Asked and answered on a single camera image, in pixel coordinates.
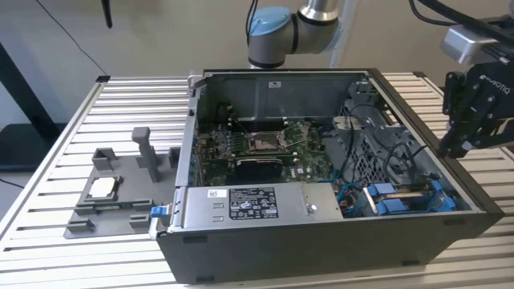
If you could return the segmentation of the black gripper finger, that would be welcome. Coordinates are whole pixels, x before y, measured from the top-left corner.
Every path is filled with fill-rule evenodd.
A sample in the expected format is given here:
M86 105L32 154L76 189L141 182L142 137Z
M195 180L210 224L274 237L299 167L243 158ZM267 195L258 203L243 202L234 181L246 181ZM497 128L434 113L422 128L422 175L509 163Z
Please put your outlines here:
M478 148L492 129L488 115L496 105L496 96L486 94L480 86L473 86L458 103L452 122L453 140L449 157L462 158L468 152Z
M438 156L464 157L468 149L464 144L468 140L468 129L464 121L461 103L465 100L465 75L461 72L449 72L445 78L442 113L449 116L449 129L441 139Z

